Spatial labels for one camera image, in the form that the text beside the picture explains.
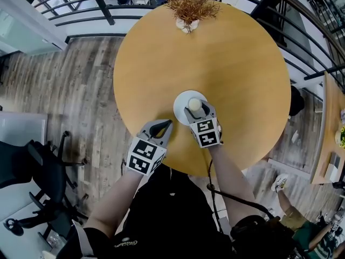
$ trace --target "chair wheel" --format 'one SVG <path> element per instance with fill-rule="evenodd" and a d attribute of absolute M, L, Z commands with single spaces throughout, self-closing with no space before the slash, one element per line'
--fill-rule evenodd
<path fill-rule="evenodd" d="M 17 220 L 15 219 L 7 219 L 4 222 L 4 227 L 16 236 L 22 236 L 24 234 L 24 229 L 17 224 Z"/>

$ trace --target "black shirt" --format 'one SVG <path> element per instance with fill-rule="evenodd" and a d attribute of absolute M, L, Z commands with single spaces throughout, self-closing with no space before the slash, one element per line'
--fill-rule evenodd
<path fill-rule="evenodd" d="M 94 228 L 85 232 L 98 259 L 232 256 L 230 238 L 217 231 L 204 193 L 185 174 L 173 171 L 170 178 L 164 165 L 135 195 L 122 232 L 112 239 Z M 76 233 L 57 258 L 81 258 Z"/>

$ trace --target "round wooden table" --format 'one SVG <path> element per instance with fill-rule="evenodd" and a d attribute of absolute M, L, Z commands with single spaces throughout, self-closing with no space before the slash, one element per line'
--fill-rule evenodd
<path fill-rule="evenodd" d="M 160 6 L 142 17 L 124 38 L 115 61 L 114 92 L 132 135 L 155 119 L 174 130 L 164 163 L 208 175 L 210 155 L 173 113 L 185 90 L 204 94 L 223 128 L 224 148 L 240 169 L 254 165 L 278 141 L 288 118 L 290 81 L 271 36 L 250 16 L 220 3 L 187 35 L 172 12 Z"/>

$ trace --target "gray floor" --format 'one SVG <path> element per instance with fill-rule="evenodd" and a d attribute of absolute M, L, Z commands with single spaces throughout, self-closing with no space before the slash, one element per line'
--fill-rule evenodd
<path fill-rule="evenodd" d="M 10 58 L 10 67 L 3 73 L 0 104 L 5 111 L 47 113 L 47 138 L 59 145 L 64 130 L 72 137 L 65 145 L 64 159 L 80 161 L 86 157 L 84 168 L 68 169 L 78 181 L 78 188 L 70 197 L 88 200 L 80 208 L 90 213 L 95 203 L 121 176 L 121 161 L 127 154 L 131 136 L 122 122 L 113 93 L 113 68 L 122 38 L 98 37 L 72 39 L 64 52 L 26 56 L 22 53 Z M 318 102 L 307 93 L 306 109 L 293 117 L 269 156 L 296 168 L 310 166 L 315 151 L 315 139 L 320 129 L 319 114 L 314 113 Z M 298 130 L 300 139 L 291 142 Z M 279 211 L 276 193 L 271 183 L 280 171 L 261 161 L 247 170 L 246 176 L 258 202 Z M 205 192 L 208 180 L 192 178 Z M 334 212 L 341 199 L 340 191 L 331 185 L 314 186 L 308 181 L 291 176 L 286 188 L 292 204 L 313 220 L 322 210 Z M 224 215 L 224 203 L 217 196 L 217 207 Z"/>

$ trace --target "sneaker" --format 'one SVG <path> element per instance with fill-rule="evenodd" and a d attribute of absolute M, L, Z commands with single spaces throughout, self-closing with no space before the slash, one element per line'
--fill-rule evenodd
<path fill-rule="evenodd" d="M 282 174 L 278 175 L 277 178 L 275 179 L 274 183 L 271 186 L 271 190 L 276 192 L 277 188 L 283 189 L 288 177 L 289 177 L 289 175 L 286 173 L 282 173 Z"/>

